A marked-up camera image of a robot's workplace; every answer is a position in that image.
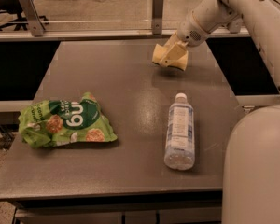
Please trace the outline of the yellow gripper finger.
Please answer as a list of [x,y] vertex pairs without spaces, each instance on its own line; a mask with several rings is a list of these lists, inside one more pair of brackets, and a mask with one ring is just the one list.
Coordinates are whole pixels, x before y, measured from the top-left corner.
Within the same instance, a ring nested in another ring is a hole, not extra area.
[[164,47],[161,52],[159,64],[163,67],[185,68],[188,62],[187,49],[178,43]]

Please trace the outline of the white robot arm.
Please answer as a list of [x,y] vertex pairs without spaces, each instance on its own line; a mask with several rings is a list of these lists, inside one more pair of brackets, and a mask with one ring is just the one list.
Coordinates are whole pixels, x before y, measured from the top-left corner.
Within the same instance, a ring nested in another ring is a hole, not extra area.
[[190,47],[236,21],[251,45],[214,43],[211,50],[240,104],[254,109],[227,144],[221,223],[280,224],[280,10],[269,0],[202,0],[153,61],[184,69]]

